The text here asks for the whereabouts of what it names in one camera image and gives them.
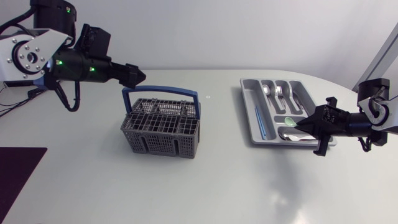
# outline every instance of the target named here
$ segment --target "dishwasher cutlery basket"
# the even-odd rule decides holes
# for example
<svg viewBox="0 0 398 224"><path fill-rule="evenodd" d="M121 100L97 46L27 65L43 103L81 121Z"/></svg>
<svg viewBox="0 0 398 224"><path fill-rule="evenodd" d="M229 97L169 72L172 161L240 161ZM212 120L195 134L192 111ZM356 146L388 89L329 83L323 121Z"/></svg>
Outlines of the dishwasher cutlery basket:
<svg viewBox="0 0 398 224"><path fill-rule="evenodd" d="M191 96L193 102L140 98L131 106L129 93L137 91ZM127 114L121 130L133 152L195 157L200 136L197 92L169 86L137 86L124 88L122 94Z"/></svg>

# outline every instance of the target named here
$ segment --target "spoon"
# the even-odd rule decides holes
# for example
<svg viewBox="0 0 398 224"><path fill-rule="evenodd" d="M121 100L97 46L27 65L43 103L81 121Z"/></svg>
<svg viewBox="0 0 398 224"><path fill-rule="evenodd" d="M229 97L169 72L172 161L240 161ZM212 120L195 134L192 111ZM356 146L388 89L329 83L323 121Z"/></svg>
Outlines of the spoon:
<svg viewBox="0 0 398 224"><path fill-rule="evenodd" d="M279 136L281 139L283 139L285 141L315 141L315 140L317 140L314 137L312 137L311 135L299 137L299 136L295 136L294 134L279 133Z"/></svg>
<svg viewBox="0 0 398 224"><path fill-rule="evenodd" d="M263 85L262 86L264 93L267 95L268 103L271 105L271 101L269 100L269 95L271 95L271 90L269 89L268 85Z"/></svg>
<svg viewBox="0 0 398 224"><path fill-rule="evenodd" d="M286 117L285 118L285 124L287 126L290 126L290 127L296 127L297 126L296 122L294 122L293 118L291 118L291 117Z"/></svg>

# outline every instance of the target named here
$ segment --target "basket handle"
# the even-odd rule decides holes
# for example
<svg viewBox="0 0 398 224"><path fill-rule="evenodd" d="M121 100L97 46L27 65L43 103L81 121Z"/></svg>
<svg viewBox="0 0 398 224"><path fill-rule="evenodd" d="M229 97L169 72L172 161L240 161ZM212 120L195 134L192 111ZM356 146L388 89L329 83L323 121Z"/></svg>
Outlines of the basket handle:
<svg viewBox="0 0 398 224"><path fill-rule="evenodd" d="M160 91L160 92L165 92L165 93L175 93L175 94L184 95L184 96L191 96L193 98L193 103L195 105L196 117L197 117L197 119L200 119L200 107L199 107L198 93L193 90L187 90L187 89L176 88L176 87L171 87L171 86L141 85L141 86L136 86L135 89L127 88L127 87L123 88L122 94L123 94L124 105L126 107L127 113L131 113L131 111L132 111L129 93L138 92L138 91Z"/></svg>

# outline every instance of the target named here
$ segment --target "gray cutlery tray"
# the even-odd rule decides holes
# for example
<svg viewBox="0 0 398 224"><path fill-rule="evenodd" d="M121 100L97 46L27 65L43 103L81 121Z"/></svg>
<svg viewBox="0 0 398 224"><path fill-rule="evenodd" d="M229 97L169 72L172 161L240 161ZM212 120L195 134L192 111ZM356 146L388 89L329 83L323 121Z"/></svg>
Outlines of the gray cutlery tray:
<svg viewBox="0 0 398 224"><path fill-rule="evenodd" d="M267 85L271 91L267 96L263 86ZM277 86L282 87L283 99L286 107L277 95ZM315 111L315 103L303 83L297 80L263 80L257 78L242 78L241 87L244 104L248 115L251 139L254 144L280 144L291 146L317 146L318 141L288 141L279 136L293 134L306 136L307 133L299 131L285 124L285 118L291 117L298 122ZM259 116L266 130L265 139L262 138L255 107L258 107ZM335 138L331 138L329 145L337 144Z"/></svg>

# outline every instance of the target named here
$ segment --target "white table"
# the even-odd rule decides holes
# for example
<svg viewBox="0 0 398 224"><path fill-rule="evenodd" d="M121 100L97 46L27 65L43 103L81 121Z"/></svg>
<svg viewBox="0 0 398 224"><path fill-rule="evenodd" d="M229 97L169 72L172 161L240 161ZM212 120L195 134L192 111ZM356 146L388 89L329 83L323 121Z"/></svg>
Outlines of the white table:
<svg viewBox="0 0 398 224"><path fill-rule="evenodd" d="M119 130L125 109L116 81L82 83L76 113L44 93L0 119L2 146L48 148L4 223L398 223L397 136L369 153L356 138L337 138L326 157L253 145L239 79L301 80L318 105L335 96L355 112L352 91L275 70L145 73L143 85L199 93L196 158L132 153ZM73 93L72 82L63 86ZM131 95L138 97L184 99Z"/></svg>

